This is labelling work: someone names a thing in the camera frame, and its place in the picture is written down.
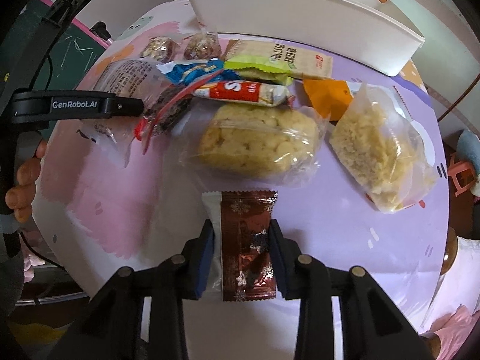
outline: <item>wire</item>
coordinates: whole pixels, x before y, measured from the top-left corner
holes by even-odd
[[[456,102],[454,102],[452,105],[448,107],[448,109],[443,113],[442,116],[440,116],[437,119],[437,123],[440,122],[445,116],[447,116],[452,110],[460,104],[460,102],[465,99],[466,95],[470,93],[470,91],[473,89],[475,85],[477,85],[478,81],[480,80],[480,73],[478,74],[477,78],[473,80],[473,82],[470,84],[470,86],[465,90],[465,92],[462,93],[462,95],[457,99]]]
[[[52,81],[52,76],[53,76],[53,62],[52,62],[52,57],[50,56],[50,54],[48,54],[46,58],[47,58],[47,60],[48,60],[48,62],[49,62],[50,74],[49,74],[49,79],[46,81],[45,91],[49,88],[49,86],[50,86],[50,81]]]
[[[38,253],[36,250],[34,250],[27,242],[26,238],[25,238],[25,235],[20,232],[20,237],[22,237],[22,240],[23,240],[23,243],[25,244],[25,246],[27,246],[28,250],[30,250],[30,252],[32,252],[35,256],[45,260],[46,262],[60,268],[60,269],[63,269],[64,271],[66,271],[66,269],[64,267],[62,267],[60,264],[58,264],[57,262],[55,261],[52,261],[51,259],[48,259],[47,257],[44,257],[42,256],[40,253]]]

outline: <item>chalkboard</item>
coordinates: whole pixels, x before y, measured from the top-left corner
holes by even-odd
[[[30,0],[0,45],[0,91],[3,91],[11,69],[48,10],[49,5],[45,2]],[[104,51],[101,44],[71,24],[50,52],[53,75],[49,89],[75,89]],[[49,74],[49,64],[45,61],[35,82],[35,90],[45,88]],[[54,124],[51,122],[49,130],[42,132],[46,138],[50,136]]]

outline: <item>finger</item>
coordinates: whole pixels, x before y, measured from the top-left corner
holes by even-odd
[[[20,223],[25,223],[28,220],[28,218],[30,218],[30,216],[32,215],[32,211],[33,210],[32,210],[31,204],[27,205],[27,207],[19,208],[15,210],[15,218]]]
[[[40,160],[30,158],[26,160],[17,171],[17,180],[20,185],[32,184],[40,176]]]
[[[45,152],[47,151],[47,141],[43,140],[37,147],[37,151],[35,152],[35,157],[43,158]]]
[[[37,186],[35,184],[17,185],[9,189],[5,195],[5,202],[12,210],[27,207],[35,197]]]

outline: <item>table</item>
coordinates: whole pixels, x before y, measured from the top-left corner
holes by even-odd
[[[137,24],[129,27],[88,72],[79,89],[91,85],[110,61],[138,55],[149,37],[191,32],[197,25],[188,0],[159,5],[137,23],[143,26],[141,31],[135,34]],[[407,73],[417,82],[390,78],[334,55],[335,79],[395,85],[412,117],[433,141],[435,166],[442,163],[445,167],[440,132],[422,81],[413,64]],[[300,101],[306,101],[301,85],[295,90]],[[34,218],[58,259],[92,296],[121,266],[145,269],[180,252],[186,240],[199,234],[207,214],[201,188],[189,169],[178,164],[180,127],[171,136],[152,140],[144,156],[140,143],[134,142],[129,165],[118,169],[97,145],[76,133],[80,126],[79,121],[57,123],[38,182]],[[442,265],[448,180],[440,178],[422,205],[394,215],[381,214],[352,182],[327,143],[318,159],[321,167],[308,186],[275,187],[278,201],[273,218],[302,252],[327,266],[345,270],[364,266],[418,329]],[[214,179],[204,186],[210,191],[256,187],[261,185]],[[231,360],[244,359],[247,351],[256,358],[293,356],[297,301],[286,302],[279,295],[269,301],[243,303],[201,299],[185,301],[184,307],[192,359],[223,359],[227,353]],[[338,307],[335,321],[338,335]],[[146,337],[147,324],[142,325]],[[336,348],[340,359],[338,340]]]

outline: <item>white bin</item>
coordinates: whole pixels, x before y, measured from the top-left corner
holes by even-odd
[[[291,40],[320,47],[396,76],[423,45],[420,31],[391,1],[190,0],[197,18],[218,32]]]

